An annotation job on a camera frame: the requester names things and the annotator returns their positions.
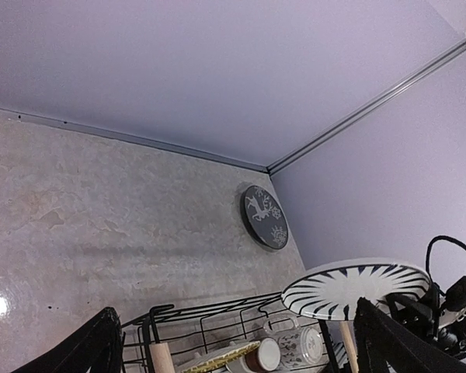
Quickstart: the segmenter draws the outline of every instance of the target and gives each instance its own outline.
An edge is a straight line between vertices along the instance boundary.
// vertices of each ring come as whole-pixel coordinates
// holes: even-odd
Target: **dish rack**
[[[168,343],[173,362],[178,365],[192,360],[195,353],[206,354],[229,345],[233,340],[258,338],[271,315],[289,313],[280,296],[281,293],[277,292],[185,309],[175,309],[174,305],[153,307],[148,313],[122,325],[123,372],[155,373],[150,354],[151,343]],[[324,343],[323,356],[318,364],[299,368],[298,371],[316,373],[329,365],[327,371],[338,372],[339,366],[325,321],[303,316],[297,318],[301,326],[317,329]],[[288,317],[277,316],[270,322],[273,329],[287,329],[290,325]]]

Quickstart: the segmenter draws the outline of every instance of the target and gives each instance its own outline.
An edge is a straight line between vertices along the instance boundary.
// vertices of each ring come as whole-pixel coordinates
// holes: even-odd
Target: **wall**
[[[435,235],[466,242],[466,52],[273,177],[307,268],[362,256],[424,266]],[[466,254],[438,244],[447,289]]]
[[[273,191],[260,173],[0,112],[0,372],[106,305],[124,322],[159,302],[282,290],[301,259],[292,239],[272,254],[247,235],[237,206],[250,183]]]
[[[466,36],[466,0],[428,0],[459,35]]]

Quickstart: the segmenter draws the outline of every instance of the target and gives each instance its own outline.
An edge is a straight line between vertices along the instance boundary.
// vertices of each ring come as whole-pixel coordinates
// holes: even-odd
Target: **plate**
[[[244,342],[234,344],[219,350],[211,351],[209,354],[197,357],[176,367],[176,373],[206,373],[224,367],[227,363],[248,354],[258,348],[260,342]]]
[[[401,260],[363,258],[316,267],[281,294],[285,307],[313,319],[353,320],[364,297],[388,312],[384,297],[400,293],[419,300],[431,280],[424,269]]]
[[[250,235],[261,245],[280,250],[288,243],[288,224],[276,199],[252,185],[242,195],[242,218]]]

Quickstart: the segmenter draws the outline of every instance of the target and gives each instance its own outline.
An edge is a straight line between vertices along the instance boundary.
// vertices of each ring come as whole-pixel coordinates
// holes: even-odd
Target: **white ceiling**
[[[460,39],[425,0],[0,0],[0,107],[266,166]]]

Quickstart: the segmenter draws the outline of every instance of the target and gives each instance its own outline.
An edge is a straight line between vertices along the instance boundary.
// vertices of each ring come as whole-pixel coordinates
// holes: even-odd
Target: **mug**
[[[280,358],[278,343],[273,338],[265,338],[259,348],[226,364],[226,368],[231,373],[267,373],[278,368]]]
[[[274,320],[290,320],[289,329],[272,331],[270,323]],[[300,369],[316,365],[323,355],[323,342],[318,331],[310,326],[300,326],[293,315],[282,314],[270,317],[264,323],[264,330],[275,339],[280,347],[280,366],[286,369]]]

